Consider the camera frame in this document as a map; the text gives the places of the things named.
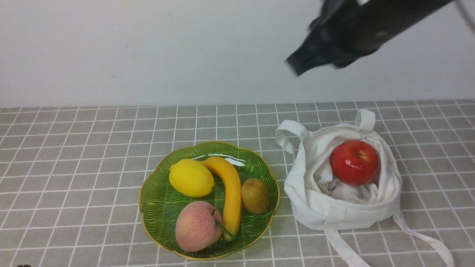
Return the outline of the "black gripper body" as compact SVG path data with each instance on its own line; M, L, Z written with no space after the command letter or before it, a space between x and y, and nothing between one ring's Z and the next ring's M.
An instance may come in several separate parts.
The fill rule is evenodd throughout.
M381 4L382 0L323 0L319 16L309 26L314 53L309 68L344 68L379 50Z

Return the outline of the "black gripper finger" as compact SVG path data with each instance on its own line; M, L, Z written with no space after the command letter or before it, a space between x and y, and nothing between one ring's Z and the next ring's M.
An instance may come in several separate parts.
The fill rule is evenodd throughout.
M329 59L327 59L329 47L329 43L305 41L288 56L285 63L296 76L301 76L311 69L329 64Z

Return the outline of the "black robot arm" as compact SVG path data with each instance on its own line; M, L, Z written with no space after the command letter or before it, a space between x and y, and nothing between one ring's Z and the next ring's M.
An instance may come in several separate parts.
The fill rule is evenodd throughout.
M320 66L345 68L371 55L448 0L325 0L309 34L286 63L300 76Z

